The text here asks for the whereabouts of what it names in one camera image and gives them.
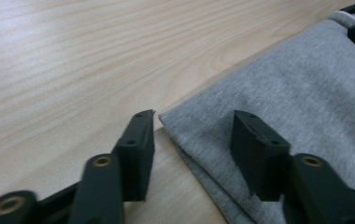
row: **brass insert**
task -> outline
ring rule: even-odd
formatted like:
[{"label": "brass insert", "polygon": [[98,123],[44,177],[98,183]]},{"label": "brass insert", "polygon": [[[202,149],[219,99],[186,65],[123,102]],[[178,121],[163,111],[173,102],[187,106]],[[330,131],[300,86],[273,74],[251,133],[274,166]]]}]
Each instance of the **brass insert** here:
[{"label": "brass insert", "polygon": [[111,163],[110,157],[99,157],[93,161],[93,165],[97,167],[107,166]]},{"label": "brass insert", "polygon": [[22,196],[12,196],[0,202],[0,216],[10,214],[25,204]]},{"label": "brass insert", "polygon": [[303,157],[302,158],[303,163],[310,165],[310,166],[322,166],[323,163],[322,161],[320,161],[319,159],[315,158],[315,157]]}]

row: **folded cloth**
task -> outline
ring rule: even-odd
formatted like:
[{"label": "folded cloth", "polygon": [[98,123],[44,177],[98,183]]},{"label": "folded cloth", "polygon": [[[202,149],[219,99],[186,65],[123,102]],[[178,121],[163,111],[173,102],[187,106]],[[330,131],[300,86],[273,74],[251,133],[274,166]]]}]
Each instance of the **folded cloth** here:
[{"label": "folded cloth", "polygon": [[249,194],[230,155],[235,110],[262,118],[291,143],[291,154],[322,157],[355,189],[355,45],[336,20],[318,23],[160,115],[228,222],[285,223],[281,203]]}]

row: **wood grain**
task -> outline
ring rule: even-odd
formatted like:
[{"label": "wood grain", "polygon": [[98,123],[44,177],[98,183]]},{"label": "wood grain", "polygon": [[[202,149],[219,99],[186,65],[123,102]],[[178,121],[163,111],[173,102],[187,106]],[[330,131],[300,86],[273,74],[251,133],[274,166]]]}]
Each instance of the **wood grain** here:
[{"label": "wood grain", "polygon": [[[162,112],[354,0],[0,1],[0,194],[79,180],[130,117]],[[223,223],[156,120],[127,223]]]}]

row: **gray fabric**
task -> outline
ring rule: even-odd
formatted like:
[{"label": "gray fabric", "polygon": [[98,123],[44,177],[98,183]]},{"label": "gray fabric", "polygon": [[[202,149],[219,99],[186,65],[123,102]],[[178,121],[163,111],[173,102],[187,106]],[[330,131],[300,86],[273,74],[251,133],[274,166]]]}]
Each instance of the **gray fabric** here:
[{"label": "gray fabric", "polygon": [[345,27],[322,21],[160,115],[230,223],[284,223],[281,203],[250,196],[230,155],[234,110],[257,114],[292,154],[324,158],[355,189],[355,45]]},{"label": "gray fabric", "polygon": [[345,11],[336,11],[329,17],[329,19],[338,22],[346,28],[355,25],[355,14],[351,15]]}]

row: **light wood surface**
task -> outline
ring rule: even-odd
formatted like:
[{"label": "light wood surface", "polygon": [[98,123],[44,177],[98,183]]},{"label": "light wood surface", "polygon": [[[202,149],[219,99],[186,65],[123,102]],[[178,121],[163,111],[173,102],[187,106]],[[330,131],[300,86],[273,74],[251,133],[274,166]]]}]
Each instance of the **light wood surface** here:
[{"label": "light wood surface", "polygon": [[[0,195],[43,199],[156,116],[355,0],[0,1]],[[224,223],[155,118],[146,203],[127,223]]]}]

